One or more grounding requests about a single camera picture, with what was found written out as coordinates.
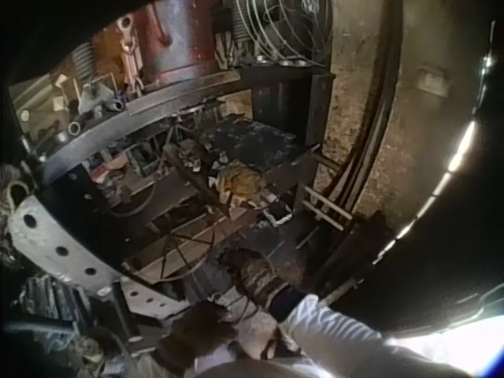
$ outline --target white sleeve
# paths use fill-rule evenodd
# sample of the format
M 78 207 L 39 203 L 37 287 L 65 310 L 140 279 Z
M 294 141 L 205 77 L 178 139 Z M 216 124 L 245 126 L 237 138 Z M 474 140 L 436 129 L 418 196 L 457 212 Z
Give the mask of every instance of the white sleeve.
M 467 377 L 406 348 L 391 346 L 368 326 L 336 313 L 307 295 L 280 327 L 334 377 Z
M 384 345 L 380 333 L 307 295 L 280 327 L 319 366 L 350 376 Z

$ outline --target metal bracket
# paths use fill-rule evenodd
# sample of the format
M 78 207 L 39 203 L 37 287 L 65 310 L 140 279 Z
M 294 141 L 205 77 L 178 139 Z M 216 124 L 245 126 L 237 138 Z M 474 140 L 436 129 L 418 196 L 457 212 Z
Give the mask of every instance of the metal bracket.
M 162 295 L 107 265 L 75 240 L 33 195 L 9 219 L 13 244 L 44 271 L 68 285 L 81 286 L 90 296 L 108 299 L 120 281 L 131 312 L 164 319 L 188 306 Z

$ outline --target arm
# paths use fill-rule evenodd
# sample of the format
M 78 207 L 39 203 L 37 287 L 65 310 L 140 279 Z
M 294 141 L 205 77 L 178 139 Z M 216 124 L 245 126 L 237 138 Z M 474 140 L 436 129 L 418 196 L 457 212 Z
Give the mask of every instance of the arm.
M 379 332 L 329 309 L 282 281 L 264 259 L 235 251 L 237 288 L 267 309 L 319 366 L 334 376 L 467 376 L 414 352 L 389 346 Z

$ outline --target gloved hand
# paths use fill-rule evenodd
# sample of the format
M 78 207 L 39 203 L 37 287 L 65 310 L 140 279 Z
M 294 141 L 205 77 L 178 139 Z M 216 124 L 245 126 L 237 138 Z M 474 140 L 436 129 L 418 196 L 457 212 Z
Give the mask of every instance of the gloved hand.
M 257 306 L 268 309 L 275 295 L 288 286 L 258 252 L 244 248 L 226 250 L 219 260 L 229 267 L 236 290 Z
M 227 314 L 225 307 L 208 301 L 193 306 L 173 322 L 170 334 L 157 342 L 154 359 L 182 376 L 196 358 L 211 354 L 236 337 L 232 323 L 224 321 Z

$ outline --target red cylinder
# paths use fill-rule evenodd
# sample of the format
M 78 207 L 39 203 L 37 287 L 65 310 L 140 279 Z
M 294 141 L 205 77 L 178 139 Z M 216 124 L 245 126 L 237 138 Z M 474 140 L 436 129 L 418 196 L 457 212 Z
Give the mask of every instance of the red cylinder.
M 146 84 L 158 86 L 217 70 L 208 0 L 161 0 L 135 13 Z

